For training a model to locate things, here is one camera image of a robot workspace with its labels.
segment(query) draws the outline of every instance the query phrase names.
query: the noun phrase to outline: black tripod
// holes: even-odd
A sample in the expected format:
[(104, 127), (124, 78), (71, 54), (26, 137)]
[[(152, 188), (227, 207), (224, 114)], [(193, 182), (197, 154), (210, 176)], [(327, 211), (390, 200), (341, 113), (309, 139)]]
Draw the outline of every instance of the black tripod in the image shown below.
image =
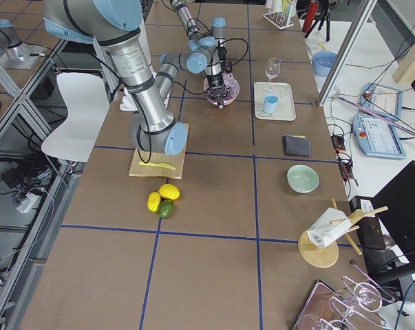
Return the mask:
[(323, 23), (326, 21), (326, 40), (330, 40), (330, 0), (322, 0), (321, 4), (321, 11), (319, 17), (316, 18), (316, 21), (312, 24), (311, 28), (306, 32), (305, 38), (308, 38), (312, 29), (316, 27), (316, 25), (320, 22), (319, 27), (317, 28), (319, 31), (323, 27)]

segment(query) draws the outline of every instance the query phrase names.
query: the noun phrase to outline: white tabletop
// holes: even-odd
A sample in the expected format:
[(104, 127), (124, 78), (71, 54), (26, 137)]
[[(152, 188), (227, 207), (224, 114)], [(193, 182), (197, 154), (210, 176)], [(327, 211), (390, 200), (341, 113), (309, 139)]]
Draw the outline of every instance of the white tabletop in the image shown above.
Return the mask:
[[(308, 51), (310, 52), (310, 58), (315, 52), (323, 50), (322, 46), (328, 51), (337, 53), (349, 27), (350, 22), (331, 21), (330, 41), (328, 42), (326, 42), (326, 27), (324, 27), (321, 31), (314, 29), (310, 36), (306, 39), (306, 45)], [(381, 37), (375, 24), (366, 23), (363, 26), (360, 37), (357, 39), (346, 64), (373, 67), (376, 65), (384, 65), (391, 62), (393, 59), (394, 57), (391, 51)], [(394, 82), (392, 74), (397, 67), (397, 63), (392, 63), (383, 79), (380, 81), (380, 84), (395, 87), (400, 90), (410, 89), (411, 86), (409, 85), (399, 85)], [(376, 67), (373, 69), (367, 69), (364, 67), (345, 65), (341, 70), (341, 74), (337, 78), (333, 92), (335, 93), (338, 89), (337, 91), (342, 94), (356, 96), (344, 97), (355, 103), (360, 103), (359, 95), (364, 92), (366, 84), (375, 81), (375, 79), (385, 68), (386, 67)], [(316, 76), (315, 80), (317, 88), (320, 91), (320, 88), (322, 88), (325, 82), (325, 78)], [(413, 89), (403, 93), (403, 106), (415, 108), (415, 92)], [(339, 125), (343, 128), (345, 133), (350, 131), (350, 125), (348, 123), (338, 119), (331, 119), (330, 117), (332, 116), (333, 118), (339, 118), (351, 123), (352, 118), (358, 113), (357, 109), (338, 100), (333, 100), (332, 102), (331, 100), (327, 100), (324, 104), (324, 108), (326, 116), (328, 116), (328, 124), (335, 123)], [(401, 119), (415, 128), (415, 111), (403, 110)], [(334, 133), (340, 133), (340, 129), (334, 128), (334, 126), (329, 126), (328, 129), (330, 133), (333, 132), (333, 129)], [(409, 137), (408, 134), (399, 130), (397, 130), (397, 134), (400, 138)], [(393, 160), (366, 157), (359, 148), (357, 141), (355, 141), (356, 138), (352, 135), (350, 141), (348, 136), (349, 135), (346, 135), (345, 145), (347, 153), (350, 154), (353, 159), (353, 173), (358, 183), (358, 185), (356, 185), (353, 181), (351, 181), (350, 188), (349, 185), (346, 185), (345, 189), (347, 195), (349, 193), (348, 199), (353, 198), (353, 196), (356, 195), (369, 197), (375, 196), (375, 194), (377, 194), (377, 192), (380, 191), (386, 183), (388, 183), (401, 169), (403, 169), (407, 163), (415, 160), (415, 139), (402, 141), (403, 148), (407, 156), (405, 159)], [(396, 255), (402, 254), (401, 251), (395, 251), (395, 253)], [(388, 321), (390, 329), (394, 328), (396, 311), (399, 309), (400, 305), (401, 303), (397, 302), (381, 309), (380, 314)], [(404, 310), (410, 314), (410, 317), (401, 317), (398, 329), (415, 329), (415, 304), (407, 302)]]

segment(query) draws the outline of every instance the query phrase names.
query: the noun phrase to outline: green lime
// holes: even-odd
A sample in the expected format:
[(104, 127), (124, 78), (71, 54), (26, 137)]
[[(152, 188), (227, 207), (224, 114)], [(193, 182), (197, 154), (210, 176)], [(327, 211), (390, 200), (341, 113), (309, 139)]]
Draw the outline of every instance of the green lime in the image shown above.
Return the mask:
[(173, 213), (173, 201), (171, 199), (165, 199), (158, 206), (158, 216), (160, 218), (169, 218)]

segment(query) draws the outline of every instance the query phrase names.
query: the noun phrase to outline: white tray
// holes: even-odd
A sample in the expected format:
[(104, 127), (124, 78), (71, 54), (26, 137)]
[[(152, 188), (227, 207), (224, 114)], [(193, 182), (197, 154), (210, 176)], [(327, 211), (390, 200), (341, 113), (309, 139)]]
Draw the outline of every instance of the white tray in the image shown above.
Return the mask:
[(292, 121), (296, 119), (295, 104), (292, 100), (291, 86), (284, 82), (271, 82), (270, 87), (273, 89), (271, 94), (275, 94), (279, 98), (275, 112), (268, 115), (263, 111), (264, 96), (266, 92), (264, 88), (267, 82), (255, 82), (255, 116), (258, 119), (264, 120), (285, 120)]

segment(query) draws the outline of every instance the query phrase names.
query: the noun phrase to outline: black screen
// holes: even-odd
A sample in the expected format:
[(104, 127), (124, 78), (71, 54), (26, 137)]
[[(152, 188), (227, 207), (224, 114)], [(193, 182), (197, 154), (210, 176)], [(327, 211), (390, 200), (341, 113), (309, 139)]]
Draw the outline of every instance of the black screen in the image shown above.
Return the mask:
[(378, 216), (409, 261), (415, 261), (415, 161), (372, 199), (372, 205), (389, 208)]

